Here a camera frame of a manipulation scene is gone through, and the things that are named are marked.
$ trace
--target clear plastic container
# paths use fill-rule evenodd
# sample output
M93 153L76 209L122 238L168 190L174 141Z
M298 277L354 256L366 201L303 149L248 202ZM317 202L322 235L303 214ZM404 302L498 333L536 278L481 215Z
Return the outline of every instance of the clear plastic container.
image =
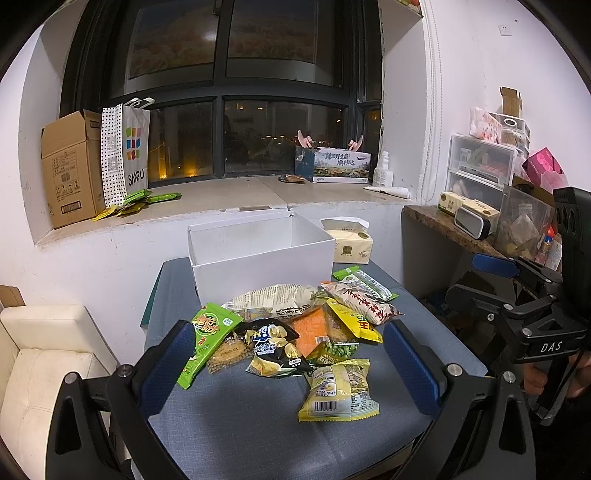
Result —
M454 192L469 199L480 200L496 210L501 209L503 190L496 184L462 172L449 172L447 192Z
M550 205L505 186L493 246L507 257L533 260L553 217L554 208Z
M512 147L452 135L449 169L469 173L502 188L511 183L515 155Z

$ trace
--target wall outlet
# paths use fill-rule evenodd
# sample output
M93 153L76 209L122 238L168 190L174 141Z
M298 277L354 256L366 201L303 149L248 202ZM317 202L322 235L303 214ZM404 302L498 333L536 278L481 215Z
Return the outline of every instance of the wall outlet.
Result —
M511 29L506 25L499 25L499 31L501 32L501 37L512 37L513 33L511 33Z

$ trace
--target human hand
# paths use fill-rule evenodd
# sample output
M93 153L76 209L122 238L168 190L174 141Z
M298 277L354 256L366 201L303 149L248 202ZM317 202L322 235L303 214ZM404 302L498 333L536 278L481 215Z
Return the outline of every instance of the human hand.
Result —
M570 356L569 363L574 364L578 356L578 354ZM541 395L548 382L548 375L537 369L534 364L523 364L523 376L525 392L529 395ZM585 352L577 365L575 375L570 380L566 397L578 397L589 385L591 385L591 352Z

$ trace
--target potato chip bag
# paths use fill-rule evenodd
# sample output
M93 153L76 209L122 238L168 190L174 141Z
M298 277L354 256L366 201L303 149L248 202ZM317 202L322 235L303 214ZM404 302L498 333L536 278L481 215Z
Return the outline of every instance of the potato chip bag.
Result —
M359 358L314 370L299 421L352 421L379 415L378 403L369 396L368 371L369 360Z
M236 334L254 350L247 372L261 377L286 377L312 370L305 357L291 343L299 335L277 319L259 319L243 323Z

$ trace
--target white box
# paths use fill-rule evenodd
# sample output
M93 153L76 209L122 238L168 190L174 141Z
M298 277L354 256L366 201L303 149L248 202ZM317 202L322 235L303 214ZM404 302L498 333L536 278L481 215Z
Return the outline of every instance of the white box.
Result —
M202 305L222 305L280 283L318 286L332 276L334 253L334 238L287 209L241 212L189 226L189 257Z

